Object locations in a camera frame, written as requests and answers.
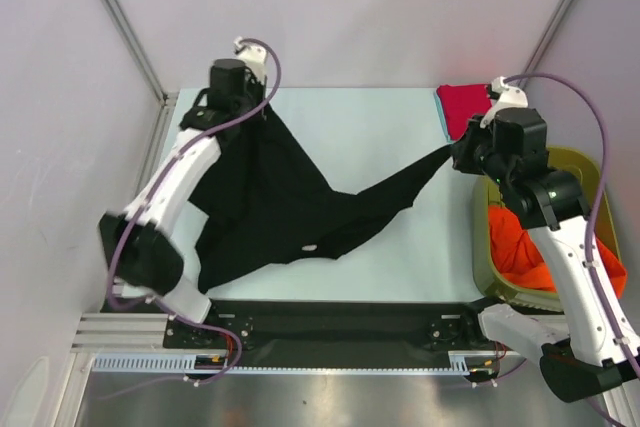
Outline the black t shirt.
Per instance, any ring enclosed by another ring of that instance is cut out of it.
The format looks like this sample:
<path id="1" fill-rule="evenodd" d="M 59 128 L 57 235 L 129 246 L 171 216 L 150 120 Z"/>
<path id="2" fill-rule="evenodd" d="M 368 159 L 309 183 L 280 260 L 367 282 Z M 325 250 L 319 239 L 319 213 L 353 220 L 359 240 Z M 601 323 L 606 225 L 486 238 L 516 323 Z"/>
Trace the black t shirt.
<path id="1" fill-rule="evenodd" d="M 208 292 L 272 264 L 339 260 L 412 208 L 449 160 L 403 91 L 287 92 L 244 122 L 193 191 Z"/>

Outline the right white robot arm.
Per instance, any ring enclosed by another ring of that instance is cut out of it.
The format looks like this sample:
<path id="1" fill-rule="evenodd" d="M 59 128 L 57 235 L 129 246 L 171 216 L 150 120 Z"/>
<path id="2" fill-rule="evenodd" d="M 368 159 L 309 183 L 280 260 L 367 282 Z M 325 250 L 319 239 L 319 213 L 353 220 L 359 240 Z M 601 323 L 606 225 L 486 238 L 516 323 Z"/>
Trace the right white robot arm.
<path id="1" fill-rule="evenodd" d="M 639 336 L 629 325 L 593 242 L 595 206 L 579 180 L 549 164 L 547 126 L 530 108 L 474 115 L 453 144 L 455 170 L 493 181 L 550 270 L 568 331 L 502 303 L 461 323 L 473 348 L 497 341 L 538 365 L 553 394 L 572 403 L 639 376 Z"/>

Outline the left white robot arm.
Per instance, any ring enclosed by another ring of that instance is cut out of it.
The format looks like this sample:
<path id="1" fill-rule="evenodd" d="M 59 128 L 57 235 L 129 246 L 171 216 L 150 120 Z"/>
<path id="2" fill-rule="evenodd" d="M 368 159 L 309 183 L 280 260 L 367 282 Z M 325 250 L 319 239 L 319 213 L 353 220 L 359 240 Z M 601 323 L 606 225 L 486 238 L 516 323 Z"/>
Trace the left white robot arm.
<path id="1" fill-rule="evenodd" d="M 105 213 L 98 224 L 108 279 L 140 291 L 123 303 L 113 295 L 108 303 L 128 310 L 156 300 L 169 313 L 187 321 L 186 334 L 197 345 L 214 344 L 221 323 L 209 315 L 213 305 L 184 273 L 184 260 L 171 235 L 189 197 L 206 171 L 239 134 L 242 124 L 268 106 L 267 61 L 264 49 L 249 49 L 214 61 L 209 84 L 196 95 L 179 125 L 171 149 L 145 187 L 120 213 Z"/>

